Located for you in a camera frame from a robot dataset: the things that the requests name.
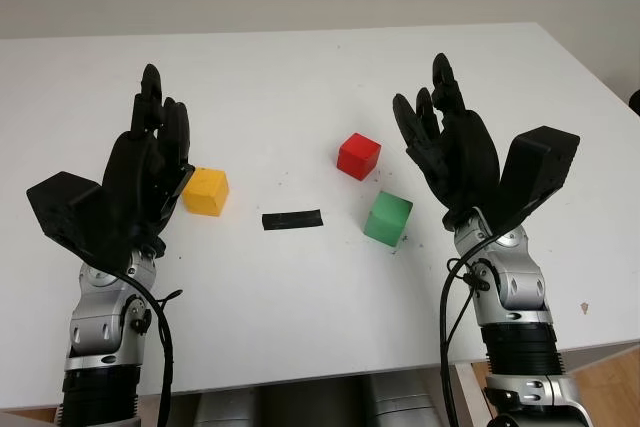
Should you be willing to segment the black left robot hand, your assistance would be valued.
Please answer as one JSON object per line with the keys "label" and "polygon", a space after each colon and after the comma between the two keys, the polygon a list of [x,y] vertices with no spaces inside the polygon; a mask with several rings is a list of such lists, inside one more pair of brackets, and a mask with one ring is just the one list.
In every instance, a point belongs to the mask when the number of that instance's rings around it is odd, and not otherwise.
{"label": "black left robot hand", "polygon": [[189,150],[186,105],[163,96],[159,70],[148,64],[130,129],[116,139],[102,181],[120,235],[133,248],[164,255],[160,234],[195,172]]}

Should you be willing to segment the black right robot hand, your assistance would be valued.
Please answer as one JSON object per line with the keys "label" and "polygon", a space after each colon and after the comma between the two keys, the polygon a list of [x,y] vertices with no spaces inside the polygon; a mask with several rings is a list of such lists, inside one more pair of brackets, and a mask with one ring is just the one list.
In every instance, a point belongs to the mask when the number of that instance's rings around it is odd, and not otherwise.
{"label": "black right robot hand", "polygon": [[432,81],[432,89],[418,91],[414,106],[396,94],[392,107],[406,153],[446,207],[443,225],[453,231],[496,192],[499,160],[481,117],[465,106],[443,53],[433,60]]}

